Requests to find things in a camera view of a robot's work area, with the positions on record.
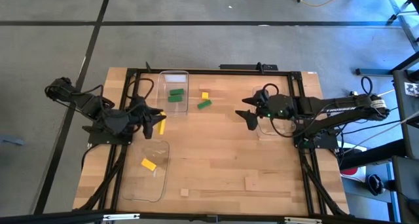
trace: white cable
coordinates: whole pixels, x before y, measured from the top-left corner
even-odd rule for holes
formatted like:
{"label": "white cable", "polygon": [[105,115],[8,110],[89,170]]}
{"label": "white cable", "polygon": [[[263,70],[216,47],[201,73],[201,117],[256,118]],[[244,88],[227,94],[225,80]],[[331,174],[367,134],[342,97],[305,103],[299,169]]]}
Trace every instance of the white cable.
{"label": "white cable", "polygon": [[348,178],[348,179],[352,179],[352,180],[354,180],[354,181],[358,181],[358,182],[361,182],[361,183],[364,183],[364,181],[361,181],[361,179],[359,179],[358,177],[354,177],[354,176],[348,176],[348,175],[345,175],[345,174],[340,174],[342,177],[346,177],[346,178]]}
{"label": "white cable", "polygon": [[367,139],[365,139],[365,140],[361,141],[361,143],[358,143],[358,144],[357,144],[357,145],[355,145],[354,147],[352,147],[352,148],[350,148],[349,150],[345,151],[345,152],[344,152],[344,154],[346,154],[347,152],[353,151],[356,147],[360,146],[362,143],[364,143],[364,142],[366,142],[366,141],[368,141],[368,140],[370,140],[370,139],[373,139],[374,137],[376,137],[376,136],[378,136],[378,135],[381,135],[381,134],[383,134],[383,133],[387,132],[388,130],[393,129],[393,128],[395,128],[396,126],[399,126],[399,125],[400,125],[400,124],[402,124],[402,123],[405,123],[407,120],[409,120],[409,119],[411,119],[411,118],[413,118],[413,117],[415,117],[415,116],[417,116],[417,115],[419,115],[419,111],[415,112],[414,114],[412,114],[411,116],[407,117],[405,120],[403,120],[403,121],[401,121],[401,122],[397,123],[396,125],[394,125],[394,126],[392,126],[392,127],[390,127],[390,128],[387,128],[387,129],[383,130],[382,132],[379,132],[379,133],[377,133],[377,134],[375,134],[375,135],[373,135],[373,136],[370,136],[369,138],[367,138]]}
{"label": "white cable", "polygon": [[393,91],[394,91],[394,89],[393,89],[393,90],[388,90],[388,91],[386,91],[386,92],[383,92],[383,93],[379,94],[379,95],[378,95],[378,97],[381,97],[381,96],[383,96],[383,95],[385,95],[385,94],[388,94],[388,93],[390,93],[390,92],[393,92]]}

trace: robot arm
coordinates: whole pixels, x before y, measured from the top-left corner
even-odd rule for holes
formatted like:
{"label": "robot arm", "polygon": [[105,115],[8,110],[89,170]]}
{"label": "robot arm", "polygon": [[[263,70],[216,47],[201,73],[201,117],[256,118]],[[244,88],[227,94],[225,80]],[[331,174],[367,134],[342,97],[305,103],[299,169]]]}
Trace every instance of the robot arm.
{"label": "robot arm", "polygon": [[[101,88],[100,96],[90,92]],[[114,103],[102,96],[103,86],[97,86],[88,92],[80,92],[71,85],[68,78],[56,79],[45,88],[48,98],[57,102],[69,102],[76,105],[76,109],[86,118],[94,122],[93,126],[84,126],[87,132],[107,132],[113,136],[133,133],[133,127],[143,127],[146,139],[153,134],[153,126],[165,119],[166,116],[158,115],[162,110],[148,107],[145,98],[135,94],[126,110],[113,109]]]}
{"label": "robot arm", "polygon": [[[354,122],[359,119],[382,121],[390,113],[384,100],[378,96],[362,94],[345,98],[321,100],[314,97],[291,97],[283,94],[269,96],[264,89],[259,90],[251,98],[242,101],[255,106],[254,113],[236,111],[247,122],[247,128],[257,127],[257,117],[268,117],[270,120],[283,119],[294,121],[297,129],[292,136],[302,136],[305,140],[319,140],[322,134],[336,132],[335,127]],[[323,120],[315,118],[322,113],[339,113]]]}

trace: small wooden block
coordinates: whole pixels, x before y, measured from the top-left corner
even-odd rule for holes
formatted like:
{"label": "small wooden block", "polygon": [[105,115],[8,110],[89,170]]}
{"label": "small wooden block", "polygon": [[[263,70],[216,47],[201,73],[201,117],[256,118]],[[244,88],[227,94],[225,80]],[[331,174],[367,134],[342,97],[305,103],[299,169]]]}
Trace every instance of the small wooden block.
{"label": "small wooden block", "polygon": [[202,99],[208,100],[208,92],[203,92],[202,93]]}
{"label": "small wooden block", "polygon": [[[160,112],[160,115],[166,116],[166,114],[163,111]],[[165,127],[165,125],[166,125],[166,119],[163,119],[163,120],[161,120],[158,123],[158,133],[160,135],[163,135],[164,134],[164,127]]]}
{"label": "small wooden block", "polygon": [[178,95],[178,96],[169,96],[168,97],[168,101],[169,102],[182,102],[182,96],[181,95]]}
{"label": "small wooden block", "polygon": [[181,189],[181,196],[182,197],[188,197],[189,196],[189,190],[188,189]]}
{"label": "small wooden block", "polygon": [[175,90],[170,90],[169,94],[171,96],[178,96],[178,95],[183,95],[184,91],[183,89],[175,89]]}
{"label": "small wooden block", "polygon": [[245,177],[244,186],[247,191],[257,191],[257,178],[251,176]]}
{"label": "small wooden block", "polygon": [[150,169],[151,171],[154,171],[157,167],[157,165],[155,165],[153,162],[151,162],[150,160],[148,160],[146,158],[143,159],[143,161],[141,162],[141,165]]}
{"label": "small wooden block", "polygon": [[203,109],[205,107],[208,107],[212,104],[211,100],[205,100],[204,102],[198,104],[199,109]]}

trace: black bracket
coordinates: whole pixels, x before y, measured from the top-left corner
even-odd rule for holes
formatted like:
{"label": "black bracket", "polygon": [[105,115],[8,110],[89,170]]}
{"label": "black bracket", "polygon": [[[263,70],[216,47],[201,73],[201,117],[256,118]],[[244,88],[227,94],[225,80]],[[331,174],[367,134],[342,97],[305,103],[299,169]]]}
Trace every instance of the black bracket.
{"label": "black bracket", "polygon": [[302,75],[301,75],[300,71],[292,71],[292,72],[289,72],[289,73],[291,74],[293,79],[296,79],[298,81],[302,81]]}
{"label": "black bracket", "polygon": [[126,77],[127,77],[127,78],[134,77],[136,74],[137,74],[137,69],[132,69],[132,68],[129,68],[129,69],[127,69],[127,70],[126,70]]}
{"label": "black bracket", "polygon": [[83,126],[82,128],[89,132],[88,143],[91,144],[130,145],[132,141],[132,135],[115,136],[106,131],[96,131],[91,126]]}
{"label": "black bracket", "polygon": [[264,66],[264,64],[262,64],[260,62],[258,62],[256,64],[256,70],[259,70],[261,72],[261,74],[264,74],[263,66]]}
{"label": "black bracket", "polygon": [[150,65],[149,65],[149,63],[146,61],[145,62],[145,68],[147,69],[147,71],[149,72],[149,73],[151,73],[151,67],[150,67]]}
{"label": "black bracket", "polygon": [[297,149],[336,149],[338,147],[336,136],[328,131],[319,133],[317,138],[308,141],[304,140],[304,136],[297,136],[294,143]]}

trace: yellow block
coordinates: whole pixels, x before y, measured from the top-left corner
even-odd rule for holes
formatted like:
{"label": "yellow block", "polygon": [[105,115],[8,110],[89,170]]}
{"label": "yellow block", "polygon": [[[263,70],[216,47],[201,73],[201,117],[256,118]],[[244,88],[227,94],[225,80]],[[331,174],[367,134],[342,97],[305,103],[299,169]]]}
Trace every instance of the yellow block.
{"label": "yellow block", "polygon": [[166,119],[163,119],[163,120],[161,120],[159,122],[159,124],[158,124],[158,133],[160,135],[163,135],[165,125],[166,125]]}
{"label": "yellow block", "polygon": [[143,162],[141,162],[141,165],[143,165],[144,167],[154,171],[157,167],[157,165],[153,164],[153,162],[151,162],[150,160],[144,158]]}
{"label": "yellow block", "polygon": [[203,92],[202,93],[202,99],[208,100],[208,92]]}

